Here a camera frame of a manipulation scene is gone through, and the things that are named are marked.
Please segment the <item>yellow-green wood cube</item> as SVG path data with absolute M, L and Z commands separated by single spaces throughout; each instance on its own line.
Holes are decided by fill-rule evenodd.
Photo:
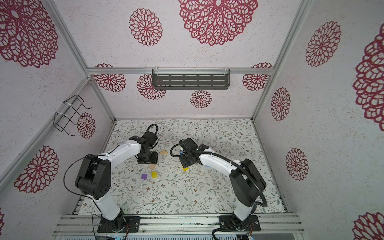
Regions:
M 158 177 L 158 173 L 156 171 L 152 172 L 152 178 L 155 179 Z

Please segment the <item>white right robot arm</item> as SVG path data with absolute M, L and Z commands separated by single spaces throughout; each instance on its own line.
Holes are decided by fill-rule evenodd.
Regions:
M 237 198 L 234 221 L 245 221 L 255 212 L 257 206 L 268 206 L 263 193 L 267 184 L 251 160 L 231 160 L 207 145 L 198 146 L 191 138 L 180 140 L 171 147 L 170 153 L 172 157 L 179 158 L 183 168 L 198 164 L 214 169 L 230 179 Z

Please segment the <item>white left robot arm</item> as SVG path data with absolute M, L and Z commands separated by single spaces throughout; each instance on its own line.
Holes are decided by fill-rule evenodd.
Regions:
M 156 164 L 159 154 L 152 149 L 157 143 L 157 132 L 146 131 L 143 136 L 132 136 L 111 151 L 100 155 L 89 154 L 82 159 L 75 186 L 93 200 L 105 220 L 115 221 L 122 212 L 110 191 L 112 170 L 134 156 L 138 164 Z

